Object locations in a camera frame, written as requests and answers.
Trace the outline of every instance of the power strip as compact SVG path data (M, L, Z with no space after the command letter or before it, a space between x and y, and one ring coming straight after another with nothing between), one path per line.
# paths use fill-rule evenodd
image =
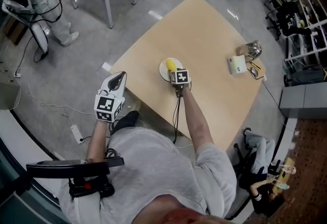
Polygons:
M71 130L72 130L72 133L74 134L74 137L75 137L77 143L78 143L78 144L83 143L84 140L81 141L81 139L83 139L83 137L82 137L82 135L81 135L81 133L80 133L80 131L79 131L77 125L72 125L72 126L71 126Z

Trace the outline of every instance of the white plate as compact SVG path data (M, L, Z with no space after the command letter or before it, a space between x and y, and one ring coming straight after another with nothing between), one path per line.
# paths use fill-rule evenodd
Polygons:
M183 66L182 66L182 63L180 63L179 60L175 59L175 58L165 58L159 65L159 72L160 72L160 75L162 76L162 78L168 82L170 82L170 77L169 77L169 74L168 74L168 68L167 68L167 65L166 65L166 61L167 59L172 59L174 62L175 62L175 65L178 69L182 69Z

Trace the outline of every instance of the black device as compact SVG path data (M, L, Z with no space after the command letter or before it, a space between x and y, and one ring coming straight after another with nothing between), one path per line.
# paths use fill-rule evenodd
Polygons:
M103 198L114 194L114 187L107 177L110 174L109 168L122 165L124 159L114 153L114 156L104 159L41 161L26 164L26 169L29 177L69 178L69 193L72 198L95 192L99 192L100 198Z

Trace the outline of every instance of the gray floor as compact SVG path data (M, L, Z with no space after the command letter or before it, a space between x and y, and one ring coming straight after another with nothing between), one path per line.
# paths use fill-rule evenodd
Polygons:
M33 62L36 43L31 41L21 69L33 95L48 104L69 105L82 112L93 113L95 94L107 75L101 68L103 62L113 65L135 41L158 22L158 16L165 16L182 1L184 0L138 0L133 6L131 0L111 0L114 27L108 29L103 21L105 9L101 0L78 0L79 7L76 10L69 0L63 0L64 13L73 24L72 30L79 31L81 35L76 42L66 48L60 46L55 39L51 39L50 53L40 63ZM264 7L263 0L206 1L216 8L247 42L255 39L260 41L263 47L261 60L267 69L266 84L278 102L283 87L284 45L283 42L276 42L273 34L266 29L268 23L265 15L268 9ZM237 15L239 20L227 10ZM12 72L19 64L30 37L31 34L28 32L17 47L5 40L2 59ZM22 86L22 96L15 112L32 134L46 148L57 152L65 159L85 157L88 140L78 145L70 130L69 119L61 113L69 115L85 137L92 133L94 117L69 108L53 112L27 96L23 78L19 79L19 83ZM133 100L129 92L126 96L127 105L124 113L128 112L128 106ZM142 109L141 119L148 127L155 128L167 136L173 134L173 128L146 107ZM267 138L277 139L282 128L281 120L284 119L278 113L274 100L262 85L244 127L250 126L255 132ZM236 136L235 142L242 142L241 134ZM180 146L187 143L188 140L180 138ZM192 146L183 151L192 153ZM237 162L232 146L227 153L233 163Z

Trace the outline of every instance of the black shoe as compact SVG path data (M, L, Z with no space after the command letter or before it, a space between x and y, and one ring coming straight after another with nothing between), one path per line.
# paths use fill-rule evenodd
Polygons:
M247 148L249 145L246 143L246 134L245 134L245 131L247 131L247 130L250 130L250 131L252 131L251 130L251 128L245 128L244 130L243 130L243 136L244 136L244 144L245 144L245 148Z

